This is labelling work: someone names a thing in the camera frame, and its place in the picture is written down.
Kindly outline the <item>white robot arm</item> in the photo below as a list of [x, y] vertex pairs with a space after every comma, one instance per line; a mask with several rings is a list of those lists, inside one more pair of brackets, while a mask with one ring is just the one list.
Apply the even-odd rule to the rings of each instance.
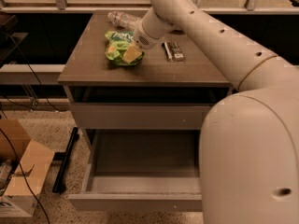
[[299, 69], [192, 0], [150, 3], [136, 44], [150, 49], [179, 28], [236, 90], [201, 129], [204, 223], [299, 224]]

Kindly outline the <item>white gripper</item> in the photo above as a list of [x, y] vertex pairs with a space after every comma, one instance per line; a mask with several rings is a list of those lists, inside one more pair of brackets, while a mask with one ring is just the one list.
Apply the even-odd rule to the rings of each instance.
[[175, 26], [160, 18], [151, 7], [134, 30], [134, 41], [138, 46], [131, 44], [124, 52], [122, 59], [126, 63], [133, 62], [142, 54], [139, 47], [151, 49], [163, 35], [174, 30]]

